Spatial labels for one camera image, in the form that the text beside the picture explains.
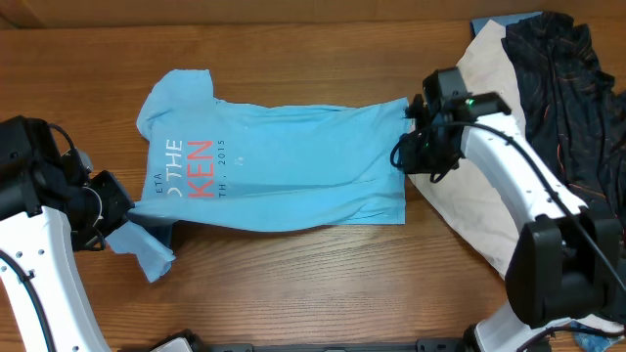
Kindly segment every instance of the blue object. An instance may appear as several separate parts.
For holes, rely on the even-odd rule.
[[[150,148],[129,218],[259,232],[404,224],[404,174],[389,155],[410,128],[407,107],[406,99],[360,109],[232,104],[213,97],[208,70],[171,71],[137,119]],[[164,258],[157,244],[146,242],[158,260],[145,262]]]
[[[151,236],[143,227],[130,221],[108,235],[107,243],[115,253],[135,254],[139,266],[151,283],[165,275],[172,266],[171,262],[176,259],[171,249]]]
[[[576,322],[572,322],[574,328],[587,328]],[[607,338],[602,336],[594,336],[587,333],[575,332],[574,340],[586,352],[604,352],[608,347],[619,342],[621,338]]]
[[[489,22],[489,20],[493,20],[499,25],[507,26],[509,24],[514,24],[514,23],[520,22],[521,20],[530,19],[531,17],[535,17],[539,15],[541,15],[541,12],[475,19],[475,20],[471,20],[471,29],[473,30],[473,35],[478,35],[478,32],[480,32],[480,30],[482,30],[482,28],[485,27],[485,25]]]

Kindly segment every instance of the black cable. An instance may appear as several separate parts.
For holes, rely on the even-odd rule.
[[[4,260],[5,263],[7,263],[7,265],[18,275],[18,279],[26,289],[26,292],[32,301],[32,306],[35,308],[35,313],[37,313],[37,318],[39,319],[39,324],[41,325],[41,330],[43,331],[43,338],[46,340],[48,352],[56,352],[57,347],[55,346],[55,341],[52,337],[50,324],[48,323],[48,318],[46,318],[46,312],[43,309],[41,300],[39,300],[39,295],[30,281],[31,277],[24,272],[22,267],[20,267],[20,264],[18,264],[9,254],[1,249],[0,259]]]
[[[61,128],[61,126],[59,126],[58,124],[54,124],[54,123],[48,123],[48,127],[50,127],[53,130],[56,130],[57,132],[61,133],[66,138],[66,141],[69,144],[69,148],[71,150],[75,150],[76,149],[76,147],[74,146],[74,142],[72,142],[71,138],[69,137],[69,134],[66,132],[66,130]]]
[[[526,349],[528,349],[528,347],[530,347],[533,344],[539,342],[542,338],[548,336],[549,334],[553,334],[553,333],[559,332],[559,331],[582,332],[582,333],[587,333],[587,334],[590,334],[590,335],[595,335],[595,336],[600,336],[600,337],[608,337],[608,338],[621,337],[625,333],[624,330],[622,330],[620,332],[606,332],[606,331],[597,330],[597,329],[591,329],[591,328],[552,327],[552,328],[547,328],[547,329],[539,332],[538,334],[534,335],[531,339],[529,339],[524,344],[522,344],[519,348],[517,348],[516,351],[517,352],[523,352]]]
[[[582,225],[580,225],[580,223],[578,222],[578,219],[574,216],[574,214],[572,214],[571,211],[569,211],[569,209],[567,208],[567,206],[565,206],[565,204],[562,202],[562,200],[560,200],[559,194],[557,192],[555,192],[555,190],[552,189],[552,186],[550,185],[548,180],[546,180],[546,177],[543,175],[543,173],[541,172],[541,170],[539,169],[539,167],[537,166],[535,161],[530,157],[530,155],[528,155],[528,153],[524,150],[524,148],[522,148],[514,140],[513,137],[507,136],[503,132],[500,132],[499,130],[497,130],[497,129],[493,128],[493,127],[487,126],[487,125],[483,125],[483,124],[480,124],[480,123],[474,123],[474,122],[462,122],[462,121],[455,121],[455,122],[447,122],[447,123],[444,123],[444,124],[430,125],[428,127],[422,128],[422,129],[420,129],[418,131],[415,131],[413,133],[417,133],[418,135],[420,135],[421,133],[424,133],[425,131],[429,132],[431,130],[435,130],[435,129],[438,129],[438,128],[450,128],[450,127],[474,127],[474,128],[482,129],[482,130],[485,130],[485,131],[493,133],[494,135],[496,135],[496,136],[502,138],[503,140],[507,141],[507,143],[509,145],[513,146],[519,152],[519,154],[521,154],[521,156],[526,160],[526,162],[528,163],[530,168],[532,168],[532,170],[534,171],[535,175],[537,176],[537,178],[539,179],[539,181],[543,185],[544,189],[546,189],[546,191],[550,195],[550,198],[560,208],[560,211],[562,211],[563,214],[567,218],[569,218],[569,220],[572,222],[572,224],[576,228],[576,231],[578,231],[580,233],[580,235],[583,237],[583,240],[585,240],[585,242],[589,245],[589,247],[596,253],[596,255],[598,256],[600,261],[603,263],[603,265],[609,271],[610,275],[615,279],[615,282],[619,286],[619,289],[623,293],[626,294],[626,286],[624,285],[622,280],[619,278],[619,274],[617,274],[617,271],[615,271],[615,268],[613,268],[613,266],[610,264],[610,262],[608,261],[608,259],[604,255],[604,253],[598,248],[598,245],[594,242],[594,240],[591,238],[591,236],[589,236],[587,231],[582,227]],[[391,155],[392,159],[394,159],[394,157],[395,157],[395,153],[393,153]]]

